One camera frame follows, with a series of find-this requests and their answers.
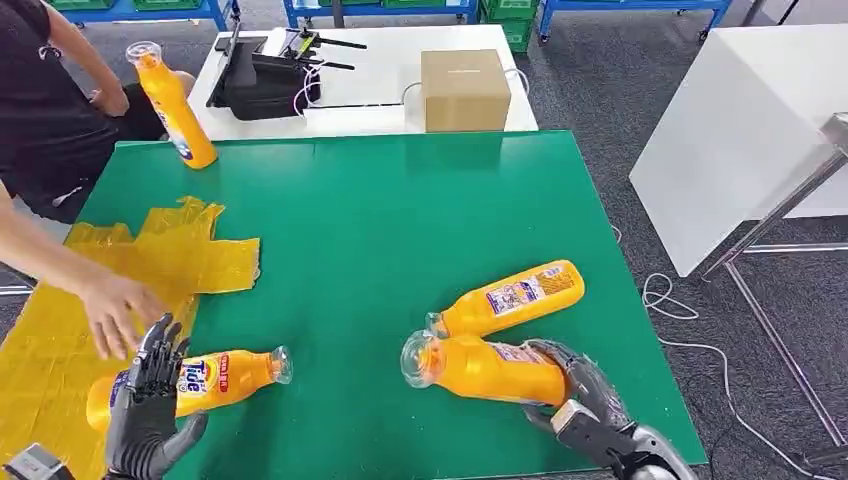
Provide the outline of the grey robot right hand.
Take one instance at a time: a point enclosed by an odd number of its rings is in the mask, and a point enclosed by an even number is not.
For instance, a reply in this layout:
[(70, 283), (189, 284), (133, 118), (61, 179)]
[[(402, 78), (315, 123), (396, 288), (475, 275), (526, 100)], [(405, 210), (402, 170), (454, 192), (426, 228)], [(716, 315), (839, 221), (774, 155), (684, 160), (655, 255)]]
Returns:
[(566, 399), (577, 400), (602, 426), (624, 434), (636, 425), (614, 385), (586, 354), (541, 338), (526, 340), (522, 347), (552, 360), (567, 384)]

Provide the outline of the person's right hand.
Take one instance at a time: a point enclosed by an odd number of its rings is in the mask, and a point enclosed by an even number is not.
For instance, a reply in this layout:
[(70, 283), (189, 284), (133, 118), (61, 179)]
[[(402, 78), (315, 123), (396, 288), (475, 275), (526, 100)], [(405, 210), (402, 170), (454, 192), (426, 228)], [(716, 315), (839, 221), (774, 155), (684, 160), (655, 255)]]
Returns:
[(74, 294), (82, 301), (95, 349), (102, 359), (125, 359), (139, 344), (134, 319), (151, 326), (167, 310), (147, 286), (111, 271), (85, 277)]

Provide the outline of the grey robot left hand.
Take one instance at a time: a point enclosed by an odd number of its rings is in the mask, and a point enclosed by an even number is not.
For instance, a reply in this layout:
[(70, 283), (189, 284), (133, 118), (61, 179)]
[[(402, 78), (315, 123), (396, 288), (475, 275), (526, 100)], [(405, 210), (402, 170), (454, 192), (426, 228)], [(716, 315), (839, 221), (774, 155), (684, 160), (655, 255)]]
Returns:
[(189, 344), (176, 340), (180, 331), (166, 313), (143, 336), (111, 406), (106, 479), (162, 479), (203, 437), (203, 410), (176, 425), (177, 380)]

